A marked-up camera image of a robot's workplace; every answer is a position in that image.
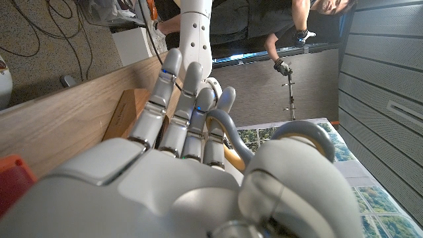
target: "person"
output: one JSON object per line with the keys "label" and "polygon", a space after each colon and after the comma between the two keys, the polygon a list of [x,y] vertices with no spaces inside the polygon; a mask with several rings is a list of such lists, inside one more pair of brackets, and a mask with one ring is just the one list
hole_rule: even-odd
{"label": "person", "polygon": [[[309,11],[337,15],[349,11],[357,0],[214,0],[210,18],[210,44],[222,44],[267,35],[264,47],[274,61],[274,69],[285,73],[288,65],[279,58],[275,43],[288,29],[297,32],[293,44],[302,47]],[[155,0],[164,21],[148,25],[159,52],[167,50],[165,36],[180,31],[180,9],[173,0]]]}

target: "cable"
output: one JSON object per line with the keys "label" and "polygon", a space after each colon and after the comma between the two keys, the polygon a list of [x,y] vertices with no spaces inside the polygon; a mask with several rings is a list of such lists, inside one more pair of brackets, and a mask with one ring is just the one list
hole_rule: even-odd
{"label": "cable", "polygon": [[55,39],[59,39],[59,40],[66,40],[67,41],[67,43],[71,46],[71,48],[72,48],[72,50],[73,50],[73,53],[75,54],[75,57],[77,58],[77,62],[78,62],[78,66],[79,66],[79,73],[80,73],[80,76],[81,76],[81,80],[82,81],[84,81],[84,78],[83,78],[83,71],[82,71],[82,66],[81,66],[81,61],[80,61],[80,59],[79,59],[79,57],[78,57],[78,55],[77,55],[77,52],[76,52],[76,49],[72,46],[72,44],[71,44],[71,42],[69,41],[69,39],[71,39],[71,38],[73,38],[73,37],[75,37],[76,35],[78,35],[78,33],[80,33],[81,31],[83,31],[83,34],[84,34],[84,37],[85,37],[85,40],[87,41],[87,44],[88,44],[88,47],[89,47],[89,49],[90,49],[90,55],[91,55],[91,58],[90,58],[90,64],[89,64],[89,66],[88,66],[88,68],[87,68],[87,72],[86,72],[86,74],[85,74],[85,78],[86,78],[86,80],[88,80],[88,74],[89,74],[89,70],[90,70],[90,68],[91,68],[91,66],[92,66],[92,64],[93,64],[93,50],[92,50],[92,48],[91,48],[91,44],[90,44],[90,42],[89,42],[89,39],[88,39],[88,36],[87,36],[87,33],[86,33],[86,31],[85,31],[85,29],[84,29],[84,26],[83,26],[83,24],[84,24],[84,22],[83,22],[83,17],[81,17],[81,13],[80,13],[80,11],[82,11],[82,10],[80,10],[80,8],[79,8],[79,6],[78,6],[78,4],[77,3],[75,3],[75,6],[76,6],[76,8],[77,8],[77,16],[78,16],[78,29],[77,29],[77,31],[76,31],[76,33],[74,33],[74,34],[71,34],[70,36],[67,36],[65,33],[64,33],[64,31],[60,28],[60,26],[59,26],[59,24],[56,22],[56,20],[53,18],[53,14],[52,14],[52,10],[57,14],[57,15],[59,15],[61,18],[63,18],[63,19],[72,19],[73,18],[73,11],[72,11],[72,8],[71,8],[71,6],[69,5],[69,3],[67,3],[65,0],[61,0],[63,3],[65,3],[65,5],[66,5],[66,7],[69,9],[69,16],[65,16],[65,15],[63,15],[63,14],[61,14],[61,13],[59,13],[59,11],[57,11],[56,10],[56,8],[54,8],[51,4],[50,4],[50,0],[46,0],[46,3],[47,3],[47,8],[48,8],[48,12],[49,12],[49,15],[50,15],[50,17],[51,17],[51,19],[53,20],[53,22],[54,22],[54,24],[57,26],[57,28],[59,29],[59,31],[60,31],[60,33],[61,33],[61,35],[57,35],[57,34],[54,34],[54,33],[51,33],[51,32],[48,32],[48,31],[46,31],[46,30],[44,30],[44,29],[42,29],[41,27],[39,27],[37,24],[35,24],[34,22],[32,22],[23,12],[22,12],[22,10],[20,9],[20,7],[18,6],[18,4],[16,3],[16,1],[15,0],[9,0],[9,2],[12,4],[12,6],[19,12],[19,14],[22,16],[22,17],[24,17],[24,19],[27,21],[27,23],[31,26],[31,28],[32,28],[32,31],[35,33],[35,35],[36,35],[36,37],[37,37],[37,50],[34,52],[34,53],[32,53],[32,54],[28,54],[28,55],[24,55],[24,54],[20,54],[20,53],[16,53],[16,52],[12,52],[11,50],[8,50],[8,49],[6,49],[6,48],[4,48],[4,47],[1,47],[0,46],[0,49],[2,49],[2,50],[4,50],[4,51],[6,51],[6,52],[9,52],[10,54],[14,54],[14,55],[16,55],[16,56],[21,56],[21,57],[26,57],[26,58],[29,58],[29,57],[32,57],[32,56],[35,56],[39,51],[40,51],[40,45],[41,45],[41,42],[40,42],[40,37],[39,37],[39,35],[38,35],[38,33],[37,33],[37,31],[36,30],[39,30],[40,32],[42,32],[43,34],[45,34],[46,36],[48,36],[48,37],[50,37],[50,38],[55,38]]}
{"label": "cable", "polygon": [[[16,3],[16,1],[15,0],[9,0],[11,3],[12,3],[12,5],[15,7],[15,9],[26,19],[26,21],[27,22],[29,22],[33,27],[35,27],[37,30],[39,30],[40,32],[42,32],[42,33],[44,33],[45,35],[47,35],[47,36],[49,36],[49,37],[52,37],[52,38],[57,38],[57,39],[62,39],[62,40],[65,40],[65,38],[63,37],[63,36],[60,36],[60,35],[56,35],[56,34],[53,34],[53,33],[51,33],[51,32],[48,32],[47,30],[44,30],[44,29],[42,29],[41,27],[39,27],[37,24],[35,24],[33,21],[31,21],[23,12],[22,12],[22,10],[20,9],[20,7],[17,5],[17,3]],[[70,6],[69,6],[69,4],[67,4],[64,0],[61,0],[61,1],[63,1],[67,6],[68,6],[68,8],[70,8]],[[61,16],[61,17],[63,17],[63,18],[65,18],[65,19],[70,19],[70,18],[68,18],[68,17],[64,17],[63,15],[61,15],[61,14],[59,14],[59,16]],[[78,30],[76,31],[76,33],[74,33],[74,34],[72,34],[71,36],[66,36],[67,38],[73,38],[73,37],[75,37],[76,35],[78,35],[78,33],[80,33],[80,31],[81,31],[81,26],[78,24]]]}
{"label": "cable", "polygon": [[71,46],[73,53],[75,54],[75,57],[77,58],[78,61],[78,66],[79,66],[79,73],[81,75],[81,80],[84,81],[84,78],[82,76],[82,67],[81,67],[81,61],[79,60],[78,54],[76,49],[72,46],[71,42],[69,41],[69,38],[66,36],[66,34],[61,30],[59,24],[56,22],[56,20],[54,20],[53,14],[52,14],[52,6],[50,5],[50,0],[46,0],[47,2],[47,8],[48,8],[48,14],[50,14],[50,17],[52,18],[54,24],[57,26],[57,28],[59,29],[60,33],[63,35],[63,37],[65,38],[65,40],[67,41],[67,43]]}
{"label": "cable", "polygon": [[34,26],[29,22],[28,22],[28,24],[31,26],[32,31],[34,31],[35,36],[37,37],[37,50],[33,54],[23,55],[23,54],[20,54],[20,53],[15,53],[15,52],[12,52],[12,51],[10,51],[10,50],[2,47],[2,46],[0,46],[0,49],[4,50],[6,52],[9,52],[10,54],[14,54],[16,56],[22,56],[22,57],[26,57],[26,58],[32,57],[32,56],[35,56],[36,54],[38,54],[38,52],[40,51],[40,47],[41,47],[40,37],[38,36],[37,31],[35,30]]}
{"label": "cable", "polygon": [[[161,58],[159,56],[159,53],[158,53],[158,51],[156,49],[156,46],[154,45],[153,37],[151,36],[151,32],[150,32],[150,29],[149,29],[148,24],[147,24],[147,19],[145,18],[143,7],[141,5],[141,0],[138,0],[138,4],[139,4],[139,8],[141,9],[141,15],[142,15],[143,20],[144,20],[145,29],[147,31],[148,37],[150,38],[151,45],[153,46],[154,52],[156,53],[156,56],[157,56],[157,59],[159,60],[160,64],[163,65],[163,61],[161,60]],[[182,89],[180,88],[180,86],[178,85],[178,83],[177,82],[174,82],[174,84],[179,89],[179,91],[182,92]]]}
{"label": "cable", "polygon": [[85,78],[88,80],[88,72],[89,72],[89,70],[90,70],[90,68],[91,68],[91,66],[92,66],[92,64],[93,64],[93,49],[91,49],[91,44],[90,44],[90,41],[89,41],[89,39],[88,39],[87,33],[85,32],[85,28],[84,28],[84,18],[81,16],[81,15],[82,15],[82,12],[81,12],[81,11],[82,11],[82,10],[81,10],[81,8],[80,8],[80,7],[79,7],[79,5],[77,4],[77,15],[78,15],[78,20],[79,20],[79,22],[81,23],[81,26],[82,26],[82,31],[84,32],[85,40],[87,41],[88,47],[89,47],[89,49],[90,49],[90,55],[91,55],[91,58],[90,58],[90,64],[88,65],[87,72],[86,72],[86,74],[85,74]]}

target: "person's arm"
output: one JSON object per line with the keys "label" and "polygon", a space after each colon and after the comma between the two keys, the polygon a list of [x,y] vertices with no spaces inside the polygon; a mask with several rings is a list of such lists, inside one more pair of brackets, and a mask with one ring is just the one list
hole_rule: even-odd
{"label": "person's arm", "polygon": [[267,50],[267,54],[270,56],[270,59],[273,60],[275,65],[273,68],[280,72],[282,75],[288,75],[289,73],[289,66],[284,62],[282,58],[278,56],[278,52],[276,51],[276,45],[275,43],[278,41],[278,37],[271,33],[267,36],[267,39],[264,43],[264,47]]}
{"label": "person's arm", "polygon": [[279,59],[278,52],[276,51],[276,45],[275,43],[278,41],[278,37],[274,33],[271,33],[268,35],[264,47],[267,50],[267,54],[270,56],[270,59],[273,61],[276,61]]}
{"label": "person's arm", "polygon": [[297,31],[307,29],[310,0],[292,0],[292,19]]}

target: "black shirt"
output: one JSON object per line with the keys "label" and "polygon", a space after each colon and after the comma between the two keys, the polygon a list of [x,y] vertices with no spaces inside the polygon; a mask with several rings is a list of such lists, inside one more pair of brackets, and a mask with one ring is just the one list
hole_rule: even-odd
{"label": "black shirt", "polygon": [[[310,0],[310,6],[316,0]],[[294,23],[290,0],[248,0],[248,38],[275,33],[280,38]]]}

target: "robotic hand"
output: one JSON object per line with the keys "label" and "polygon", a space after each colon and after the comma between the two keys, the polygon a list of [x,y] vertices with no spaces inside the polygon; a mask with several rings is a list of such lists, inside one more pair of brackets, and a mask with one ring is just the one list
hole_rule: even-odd
{"label": "robotic hand", "polygon": [[294,46],[297,48],[302,48],[305,45],[305,40],[309,37],[316,36],[316,33],[310,32],[308,29],[305,30],[299,30],[297,33],[293,36],[292,40],[294,41]]}
{"label": "robotic hand", "polygon": [[[328,134],[290,122],[253,154],[227,113],[233,89],[213,110],[211,89],[197,96],[199,63],[188,66],[175,114],[153,149],[181,61],[178,50],[168,53],[128,139],[104,141],[41,178],[2,218],[0,237],[362,235],[355,197],[332,165]],[[222,166],[223,133],[245,163],[241,187]]]}
{"label": "robotic hand", "polygon": [[288,76],[290,71],[288,64],[285,63],[282,58],[279,58],[275,61],[275,65],[273,66],[273,68],[277,72],[281,73],[283,76]]}

